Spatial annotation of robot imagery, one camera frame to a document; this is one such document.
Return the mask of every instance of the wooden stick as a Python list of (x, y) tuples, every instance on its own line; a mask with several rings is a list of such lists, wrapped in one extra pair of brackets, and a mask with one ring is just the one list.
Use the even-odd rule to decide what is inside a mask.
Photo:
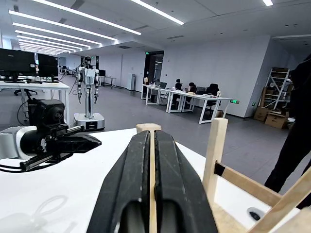
[(244, 176), (243, 174), (233, 170), (232, 168), (220, 164), (225, 169), (221, 174), (221, 177), (225, 178), (230, 183), (233, 183), (235, 186), (243, 189), (244, 191), (248, 192), (250, 195), (254, 196), (255, 198), (263, 201), (264, 203), (274, 206), (276, 205), (282, 196), (270, 188)]
[(311, 168), (288, 190), (281, 200), (249, 231), (266, 233), (276, 226), (311, 192)]
[(217, 175), (214, 174), (215, 162), (218, 161), (220, 163), (222, 160), (227, 125), (227, 119), (215, 118), (212, 121), (210, 127), (205, 169), (202, 181), (210, 206), (214, 205), (215, 189), (217, 182)]
[(139, 124), (136, 125), (137, 133), (141, 131), (150, 131), (150, 209), (149, 209), (149, 232), (157, 233), (156, 225), (156, 162), (155, 162), (155, 130), (161, 130), (161, 126), (157, 124)]
[(291, 218), (275, 233), (303, 233), (311, 232), (311, 209), (304, 208), (296, 216)]

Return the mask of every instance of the laptop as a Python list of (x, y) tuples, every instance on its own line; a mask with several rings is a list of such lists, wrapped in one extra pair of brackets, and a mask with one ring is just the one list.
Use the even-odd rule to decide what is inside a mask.
[(166, 88), (166, 85), (167, 85), (167, 83), (160, 82), (160, 88), (165, 89), (165, 88)]

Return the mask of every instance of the office desk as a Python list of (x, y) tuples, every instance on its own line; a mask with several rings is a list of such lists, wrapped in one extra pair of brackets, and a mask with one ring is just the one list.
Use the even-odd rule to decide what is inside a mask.
[[(146, 97), (149, 96), (149, 90), (150, 90), (150, 97), (151, 97), (151, 94), (152, 94), (152, 90), (155, 90), (157, 91), (157, 98), (156, 98), (156, 103), (151, 103), (151, 102), (148, 102), (148, 98), (146, 98), (146, 105), (166, 105), (166, 112), (168, 112), (169, 110), (169, 101), (171, 99), (171, 90), (167, 90), (167, 89), (163, 89), (163, 88), (160, 88), (160, 87), (157, 87), (157, 86), (153, 86), (153, 85), (145, 85), (143, 84), (142, 87), (141, 87), (141, 96), (140, 98), (142, 100), (144, 100), (145, 98), (143, 98), (143, 88), (144, 86), (147, 88), (147, 93), (146, 93)], [(167, 102), (166, 103), (160, 103), (160, 97), (161, 97), (161, 92), (166, 92), (168, 93), (168, 97), (167, 97)]]
[(65, 105), (65, 115), (66, 123), (70, 125), (70, 115), (69, 115), (69, 86), (63, 83), (5, 83), (0, 81), (0, 89), (9, 88), (9, 89), (21, 89), (21, 102), (24, 103), (26, 100), (26, 94), (24, 89), (31, 90), (51, 90), (51, 99), (53, 97), (52, 91), (58, 91), (59, 100), (62, 101)]
[(113, 86), (116, 86), (115, 84), (113, 85), (112, 82), (114, 79), (117, 79), (117, 78), (113, 78), (113, 77), (106, 77), (106, 76), (99, 76), (99, 78), (103, 79), (103, 81), (100, 83), (100, 85), (103, 84), (103, 86), (105, 86), (105, 79), (110, 79), (111, 80), (111, 83), (110, 83), (110, 86), (113, 87)]
[[(0, 172), (0, 232), (85, 233), (105, 176), (135, 134), (136, 129), (92, 133), (102, 145), (85, 154), (74, 154), (57, 165), (27, 174)], [(202, 179), (205, 158), (177, 145)], [(1, 160), (1, 164), (11, 166), (19, 162)], [(247, 213), (249, 207), (263, 212), (270, 209), (222, 177), (218, 178), (215, 202), (246, 229), (255, 224)], [(282, 224), (298, 212), (292, 210)]]
[[(174, 95), (180, 95), (180, 103), (178, 105), (178, 109), (176, 110), (172, 110), (172, 103), (173, 103), (173, 96)], [(189, 109), (185, 109), (185, 104), (186, 104), (186, 98), (187, 97), (191, 97), (191, 102), (190, 102), (190, 108)], [(169, 101), (169, 108), (168, 108), (168, 113), (175, 113), (175, 112), (193, 112), (194, 110), (194, 104), (193, 104), (193, 100), (194, 99), (198, 99), (198, 100), (204, 100), (204, 104), (203, 104), (203, 107), (202, 107), (202, 111), (201, 111), (201, 116), (200, 116), (200, 119), (199, 119), (199, 124), (202, 124), (202, 123), (210, 123), (215, 117), (216, 117), (216, 114), (217, 114), (217, 111), (218, 111), (218, 108), (219, 108), (219, 105), (220, 105), (220, 101), (227, 101), (227, 105), (226, 105), (226, 108), (224, 110), (224, 115), (223, 115), (223, 118), (225, 117), (226, 113), (227, 113), (227, 109), (228, 109), (228, 106), (229, 106), (229, 103), (230, 103), (230, 100), (229, 98), (224, 98), (224, 97), (217, 97), (217, 98), (212, 98), (212, 97), (206, 97), (206, 96), (202, 96), (202, 95), (191, 95), (189, 93), (186, 93), (184, 91), (178, 91), (178, 90), (175, 90), (175, 91), (171, 91), (171, 100)], [(206, 106), (207, 106), (207, 102), (208, 101), (216, 101), (216, 104), (215, 104), (215, 107), (214, 107), (214, 111), (213, 111), (213, 115), (211, 117), (210, 120), (203, 120), (203, 116), (204, 116), (204, 113), (205, 113), (205, 109), (206, 109)]]

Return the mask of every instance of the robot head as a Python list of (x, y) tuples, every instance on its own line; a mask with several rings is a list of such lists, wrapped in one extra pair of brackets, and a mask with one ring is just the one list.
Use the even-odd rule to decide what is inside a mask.
[(92, 58), (90, 56), (84, 57), (84, 64), (85, 65), (90, 65), (92, 61)]

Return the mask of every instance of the air vent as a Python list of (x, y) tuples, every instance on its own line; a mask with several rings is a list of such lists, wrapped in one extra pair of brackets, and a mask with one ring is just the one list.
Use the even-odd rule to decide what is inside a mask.
[(60, 21), (58, 21), (59, 23), (65, 23), (67, 21), (66, 18), (61, 18)]
[(122, 45), (122, 46), (118, 46), (118, 48), (121, 48), (121, 49), (126, 50), (126, 49), (130, 49), (131, 47), (128, 47), (128, 46), (124, 46), (124, 45)]
[(148, 28), (149, 26), (148, 25), (144, 25), (144, 26), (141, 26), (139, 28), (134, 28), (135, 31), (137, 30), (141, 30), (141, 29), (144, 29), (144, 28)]
[(14, 11), (15, 11), (15, 12), (19, 12), (19, 9), (18, 9), (18, 6), (17, 6), (17, 5), (14, 5), (13, 7), (14, 7)]
[(76, 0), (74, 4), (71, 6), (71, 9), (78, 10), (84, 3), (84, 0)]
[(172, 36), (172, 37), (167, 37), (167, 38), (170, 40), (170, 39), (176, 39), (176, 38), (181, 38), (181, 37), (185, 37), (185, 36), (177, 35), (177, 36)]

